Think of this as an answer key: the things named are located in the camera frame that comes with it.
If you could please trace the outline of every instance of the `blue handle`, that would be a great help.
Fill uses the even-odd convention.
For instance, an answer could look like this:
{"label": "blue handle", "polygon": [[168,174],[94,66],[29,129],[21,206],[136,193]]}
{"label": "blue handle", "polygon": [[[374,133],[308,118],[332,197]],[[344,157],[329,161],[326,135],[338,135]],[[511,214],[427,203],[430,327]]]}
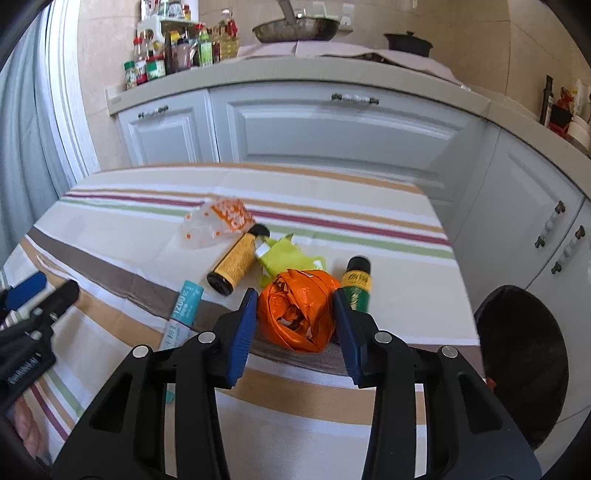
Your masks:
{"label": "blue handle", "polygon": [[4,299],[4,308],[8,311],[18,310],[35,295],[42,292],[47,284],[45,274],[37,272],[16,287],[9,288]]}

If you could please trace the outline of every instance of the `table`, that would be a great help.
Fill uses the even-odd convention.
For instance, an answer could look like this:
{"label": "table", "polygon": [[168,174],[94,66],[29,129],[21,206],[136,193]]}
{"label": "table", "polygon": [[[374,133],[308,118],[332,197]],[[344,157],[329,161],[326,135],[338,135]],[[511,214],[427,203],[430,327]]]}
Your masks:
{"label": "table", "polygon": [[[65,194],[35,224],[0,271],[2,286],[35,270],[47,291],[66,278],[80,300],[54,326],[56,365],[24,394],[55,459],[68,434],[130,349],[157,349],[184,280],[205,287],[196,329],[236,309],[258,287],[253,268],[229,297],[205,275],[232,241],[187,249],[187,210],[216,196],[244,200],[272,237],[294,234],[340,278],[347,261],[372,261],[370,313],[381,329],[413,346],[455,345],[482,371],[478,335],[452,248],[431,204],[414,185],[303,168],[240,164],[148,167],[104,172]],[[29,302],[11,315],[27,314]],[[417,473],[424,472],[426,427],[417,395]],[[359,479],[374,392],[346,376],[336,345],[295,354],[257,336],[246,370],[217,393],[233,479]],[[170,463],[167,452],[167,465]]]}

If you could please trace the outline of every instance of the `cabinet handle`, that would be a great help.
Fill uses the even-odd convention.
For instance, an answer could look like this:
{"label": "cabinet handle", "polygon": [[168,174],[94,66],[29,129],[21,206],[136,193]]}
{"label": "cabinet handle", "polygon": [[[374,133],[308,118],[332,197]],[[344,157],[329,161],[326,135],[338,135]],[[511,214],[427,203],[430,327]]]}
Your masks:
{"label": "cabinet handle", "polygon": [[552,270],[551,270],[552,275],[556,275],[556,272],[562,271],[562,265],[564,264],[564,262],[566,262],[571,257],[571,255],[573,254],[573,251],[574,251],[574,246],[584,236],[585,236],[585,228],[583,227],[583,225],[581,225],[579,227],[579,229],[575,232],[574,238],[569,242],[569,244],[566,247],[564,247],[564,251],[562,252],[562,255],[560,255],[560,258],[552,267]]}
{"label": "cabinet handle", "polygon": [[147,116],[158,115],[159,113],[164,113],[166,110],[168,110],[168,105],[159,106],[153,112],[140,112],[140,113],[138,113],[138,118],[141,119],[141,118],[146,118]]}
{"label": "cabinet handle", "polygon": [[561,213],[564,213],[565,211],[566,211],[566,207],[564,206],[564,203],[562,202],[562,200],[560,200],[558,202],[558,205],[556,207],[554,207],[554,211],[552,212],[552,215],[550,215],[550,218],[544,224],[544,229],[542,230],[542,233],[540,233],[540,236],[538,237],[538,239],[535,241],[534,247],[539,248],[539,247],[544,247],[546,245],[546,237],[554,229],[554,223],[556,222],[558,215],[560,215]]}
{"label": "cabinet handle", "polygon": [[331,100],[343,100],[345,102],[368,103],[370,105],[379,105],[379,98],[361,97],[359,95],[345,95],[344,93],[333,93]]}

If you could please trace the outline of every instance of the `frying pan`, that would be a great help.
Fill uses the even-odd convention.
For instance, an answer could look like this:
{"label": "frying pan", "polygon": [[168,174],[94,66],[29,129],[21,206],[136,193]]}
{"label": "frying pan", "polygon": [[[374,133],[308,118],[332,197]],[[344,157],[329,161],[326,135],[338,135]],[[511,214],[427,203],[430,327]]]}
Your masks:
{"label": "frying pan", "polygon": [[296,18],[289,0],[278,0],[285,18],[257,25],[252,32],[262,43],[299,40],[324,40],[333,38],[339,29],[339,21],[331,18]]}

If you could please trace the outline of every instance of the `white cabinet door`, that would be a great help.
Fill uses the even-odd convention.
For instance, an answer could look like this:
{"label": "white cabinet door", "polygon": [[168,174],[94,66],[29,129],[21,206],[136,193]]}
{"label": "white cabinet door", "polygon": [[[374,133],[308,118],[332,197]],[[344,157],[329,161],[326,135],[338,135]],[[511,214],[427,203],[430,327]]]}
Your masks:
{"label": "white cabinet door", "polygon": [[119,125],[133,164],[219,161],[207,90],[130,108]]}
{"label": "white cabinet door", "polygon": [[[554,208],[545,246],[534,244]],[[474,310],[502,285],[527,288],[572,225],[583,194],[553,165],[513,135],[499,136],[476,201],[453,243]]]}
{"label": "white cabinet door", "polygon": [[[215,88],[211,96],[222,162],[289,163],[411,181],[440,216],[469,176],[486,124],[432,100],[350,84],[252,83]],[[379,105],[369,103],[371,97]],[[446,151],[464,130],[457,148]]]}
{"label": "white cabinet door", "polygon": [[[585,237],[577,241],[566,261],[560,259],[580,227]],[[564,242],[528,291],[539,298],[556,319],[569,359],[569,386],[560,414],[564,420],[591,406],[591,203],[586,201]],[[556,262],[561,271],[552,273]]]}

